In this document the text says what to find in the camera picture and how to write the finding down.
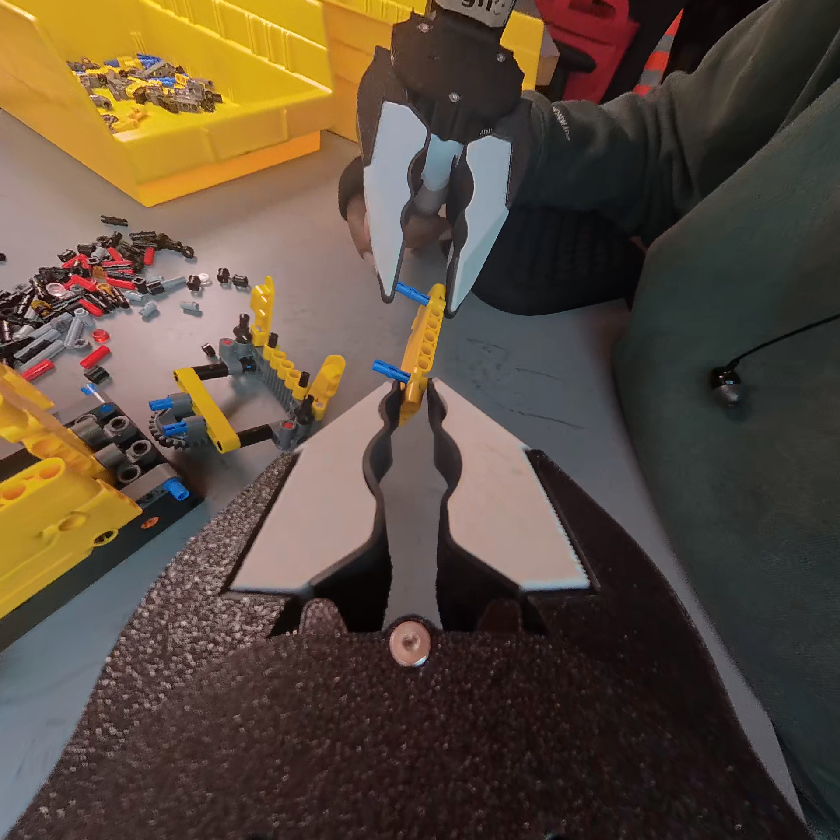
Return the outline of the large yellow black lego model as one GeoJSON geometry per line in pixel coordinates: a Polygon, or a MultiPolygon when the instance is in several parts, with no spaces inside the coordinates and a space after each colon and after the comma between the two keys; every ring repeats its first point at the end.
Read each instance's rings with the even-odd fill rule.
{"type": "Polygon", "coordinates": [[[2,648],[202,499],[95,386],[69,409],[2,364],[2,648]]]}

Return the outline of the person's right hand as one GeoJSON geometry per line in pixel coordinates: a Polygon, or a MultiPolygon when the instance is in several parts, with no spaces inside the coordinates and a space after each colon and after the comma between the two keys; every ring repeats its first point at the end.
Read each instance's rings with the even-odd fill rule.
{"type": "MultiPolygon", "coordinates": [[[[347,206],[345,220],[349,226],[353,246],[359,255],[372,267],[375,267],[371,244],[371,231],[364,198],[361,194],[353,196],[347,206]]],[[[404,233],[405,247],[412,251],[421,250],[442,239],[451,238],[448,221],[442,216],[413,215],[409,217],[404,233]]]]}

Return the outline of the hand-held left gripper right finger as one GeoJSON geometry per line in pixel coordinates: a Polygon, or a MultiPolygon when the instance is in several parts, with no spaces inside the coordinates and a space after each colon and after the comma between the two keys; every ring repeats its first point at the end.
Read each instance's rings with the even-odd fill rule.
{"type": "Polygon", "coordinates": [[[427,388],[434,466],[446,483],[436,597],[446,631],[473,632],[488,606],[588,592],[591,578],[532,449],[442,380],[427,388]]]}

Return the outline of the heap of mixed lego pieces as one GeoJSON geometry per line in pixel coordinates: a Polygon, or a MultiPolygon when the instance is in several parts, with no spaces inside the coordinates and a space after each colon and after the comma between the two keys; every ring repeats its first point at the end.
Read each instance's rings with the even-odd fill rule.
{"type": "Polygon", "coordinates": [[[224,103],[212,80],[150,54],[138,52],[101,63],[81,57],[66,64],[114,134],[141,128],[150,109],[175,116],[202,114],[214,113],[224,103]]]}

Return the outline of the pile of small lego pins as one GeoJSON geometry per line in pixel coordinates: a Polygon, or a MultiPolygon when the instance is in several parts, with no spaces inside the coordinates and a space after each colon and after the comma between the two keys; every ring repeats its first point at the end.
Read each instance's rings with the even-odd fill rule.
{"type": "Polygon", "coordinates": [[[106,234],[60,251],[54,264],[1,295],[1,362],[27,382],[56,368],[65,353],[78,354],[78,364],[93,389],[111,380],[103,362],[110,356],[110,332],[99,325],[119,312],[136,312],[144,322],[159,313],[158,298],[184,291],[184,313],[202,314],[198,298],[213,280],[222,287],[245,291],[247,276],[221,267],[215,275],[156,276],[156,257],[171,251],[186,260],[192,247],[166,233],[129,230],[123,217],[102,215],[106,234]]]}

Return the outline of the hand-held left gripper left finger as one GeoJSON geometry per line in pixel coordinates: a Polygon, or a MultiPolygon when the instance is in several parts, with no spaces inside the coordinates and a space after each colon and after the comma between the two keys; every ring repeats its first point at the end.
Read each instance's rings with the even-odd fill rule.
{"type": "Polygon", "coordinates": [[[383,384],[296,451],[232,572],[232,592],[327,599],[351,632],[378,632],[392,585],[381,482],[402,407],[383,384]]]}

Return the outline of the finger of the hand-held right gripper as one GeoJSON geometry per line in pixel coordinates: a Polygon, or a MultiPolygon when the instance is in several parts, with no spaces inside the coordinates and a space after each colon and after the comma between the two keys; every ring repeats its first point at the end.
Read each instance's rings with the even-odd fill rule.
{"type": "Polygon", "coordinates": [[[453,252],[447,267],[446,315],[453,318],[474,286],[508,217],[511,142],[493,134],[465,147],[455,168],[458,212],[451,223],[453,252]]]}
{"type": "Polygon", "coordinates": [[[364,168],[364,199],[381,296],[393,301],[406,237],[403,218],[413,200],[410,169],[427,146],[428,131],[405,104],[384,101],[371,160],[364,168]]]}

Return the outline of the black drawstring toggle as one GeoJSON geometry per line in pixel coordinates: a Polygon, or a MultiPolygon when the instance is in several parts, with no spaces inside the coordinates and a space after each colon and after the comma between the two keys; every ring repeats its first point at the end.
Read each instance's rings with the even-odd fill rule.
{"type": "Polygon", "coordinates": [[[769,340],[763,341],[754,345],[748,350],[739,353],[731,358],[729,362],[715,366],[710,369],[708,374],[708,386],[710,394],[715,401],[724,408],[733,408],[744,403],[745,385],[738,373],[738,368],[741,362],[746,360],[765,349],[768,349],[776,344],[785,342],[794,337],[803,335],[815,329],[839,321],[839,313],[834,313],[828,317],[809,322],[797,329],[777,335],[769,340]]]}

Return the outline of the yellow lego beam with black pins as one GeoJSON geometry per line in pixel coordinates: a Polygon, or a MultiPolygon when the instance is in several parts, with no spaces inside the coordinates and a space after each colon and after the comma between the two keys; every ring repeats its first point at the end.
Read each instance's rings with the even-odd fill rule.
{"type": "Polygon", "coordinates": [[[236,432],[225,414],[210,396],[204,382],[227,378],[230,370],[223,362],[185,367],[173,371],[175,383],[190,398],[193,413],[204,419],[206,434],[217,451],[223,455],[272,440],[270,425],[263,424],[236,432]]]}

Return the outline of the orange reflective vest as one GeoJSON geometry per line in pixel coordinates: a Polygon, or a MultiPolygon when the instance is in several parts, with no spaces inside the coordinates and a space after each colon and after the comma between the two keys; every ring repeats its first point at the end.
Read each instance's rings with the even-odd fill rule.
{"type": "Polygon", "coordinates": [[[682,16],[683,10],[681,9],[672,21],[671,25],[662,35],[654,51],[647,58],[642,75],[633,89],[633,92],[637,95],[645,96],[652,88],[661,84],[665,75],[665,70],[669,63],[673,41],[679,30],[679,24],[682,16]]]}

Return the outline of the yellow plastic storage bin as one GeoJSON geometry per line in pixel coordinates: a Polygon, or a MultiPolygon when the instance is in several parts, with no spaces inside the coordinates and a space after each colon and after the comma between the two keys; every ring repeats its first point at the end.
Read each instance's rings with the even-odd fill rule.
{"type": "Polygon", "coordinates": [[[1,36],[2,110],[146,207],[318,151],[332,122],[320,2],[2,2],[1,36]],[[111,132],[68,62],[137,53],[223,101],[111,132]]]}
{"type": "MultiPolygon", "coordinates": [[[[356,98],[375,48],[388,48],[393,25],[406,20],[412,11],[422,14],[426,5],[424,1],[323,2],[334,85],[333,133],[358,140],[356,98]]],[[[500,43],[512,51],[523,71],[525,89],[550,82],[558,50],[534,2],[517,2],[500,43]]]]}

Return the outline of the grey lego gear with blue pins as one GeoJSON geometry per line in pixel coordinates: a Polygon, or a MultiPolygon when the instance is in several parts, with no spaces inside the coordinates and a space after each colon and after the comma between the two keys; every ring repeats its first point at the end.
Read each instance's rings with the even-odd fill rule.
{"type": "Polygon", "coordinates": [[[149,405],[150,435],[159,446],[187,450],[209,444],[206,420],[194,409],[188,394],[169,394],[149,405]]]}

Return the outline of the person's right forearm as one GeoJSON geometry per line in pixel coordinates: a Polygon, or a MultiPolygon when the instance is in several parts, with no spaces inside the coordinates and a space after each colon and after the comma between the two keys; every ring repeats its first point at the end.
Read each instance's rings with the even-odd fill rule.
{"type": "Polygon", "coordinates": [[[652,242],[838,80],[838,1],[767,2],[647,95],[531,104],[518,206],[595,211],[652,242]]]}

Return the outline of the grey yellow lego rack assembly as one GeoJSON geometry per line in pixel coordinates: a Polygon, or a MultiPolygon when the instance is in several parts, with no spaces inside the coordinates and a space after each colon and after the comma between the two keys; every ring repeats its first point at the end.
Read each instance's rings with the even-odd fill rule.
{"type": "Polygon", "coordinates": [[[280,347],[279,335],[271,328],[276,290],[267,277],[250,294],[250,315],[239,316],[234,337],[220,340],[217,362],[223,362],[230,376],[249,375],[266,387],[285,412],[285,417],[268,423],[274,446],[289,452],[317,433],[330,400],[338,391],[345,370],[339,354],[326,357],[317,373],[299,369],[280,347]]]}

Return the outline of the yellow lego panel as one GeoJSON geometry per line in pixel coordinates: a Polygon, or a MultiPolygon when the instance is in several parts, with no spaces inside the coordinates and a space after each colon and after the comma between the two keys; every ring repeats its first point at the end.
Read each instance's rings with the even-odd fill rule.
{"type": "Polygon", "coordinates": [[[423,404],[445,320],[445,285],[433,285],[428,296],[429,302],[417,310],[400,363],[400,370],[409,375],[408,382],[402,385],[401,426],[407,424],[423,404]]]}

